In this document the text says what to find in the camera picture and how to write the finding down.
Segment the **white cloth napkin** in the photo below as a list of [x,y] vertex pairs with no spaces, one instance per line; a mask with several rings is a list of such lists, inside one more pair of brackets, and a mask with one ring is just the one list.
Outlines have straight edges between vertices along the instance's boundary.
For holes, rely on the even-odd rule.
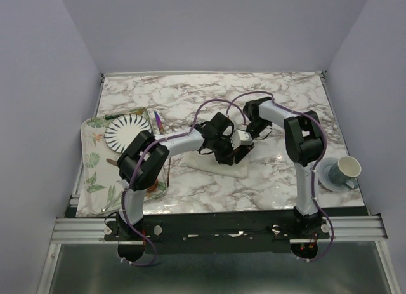
[[188,152],[183,162],[189,168],[234,178],[246,178],[249,166],[248,159],[243,159],[238,164],[229,166],[219,164],[215,160],[214,154],[202,155],[198,152]]

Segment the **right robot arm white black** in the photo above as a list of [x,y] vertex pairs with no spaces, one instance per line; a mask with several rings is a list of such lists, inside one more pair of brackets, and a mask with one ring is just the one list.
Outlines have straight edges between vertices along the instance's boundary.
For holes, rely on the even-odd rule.
[[318,175],[316,166],[327,150],[327,138],[317,113],[298,112],[274,102],[271,97],[250,100],[243,112],[250,120],[247,127],[253,138],[259,136],[267,124],[284,130],[285,149],[296,171],[296,205],[302,217],[292,221],[292,231],[300,238],[308,237],[315,230],[310,217],[320,211],[318,205]]

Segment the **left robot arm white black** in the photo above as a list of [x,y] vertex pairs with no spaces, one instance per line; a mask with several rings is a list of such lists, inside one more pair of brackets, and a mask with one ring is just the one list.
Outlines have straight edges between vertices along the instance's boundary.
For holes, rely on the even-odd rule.
[[170,135],[140,132],[117,161],[119,176],[128,183],[121,197],[119,233],[127,240],[140,235],[146,190],[155,183],[167,159],[207,149],[219,164],[237,164],[242,156],[240,147],[232,142],[236,133],[232,121],[220,112],[210,121]]

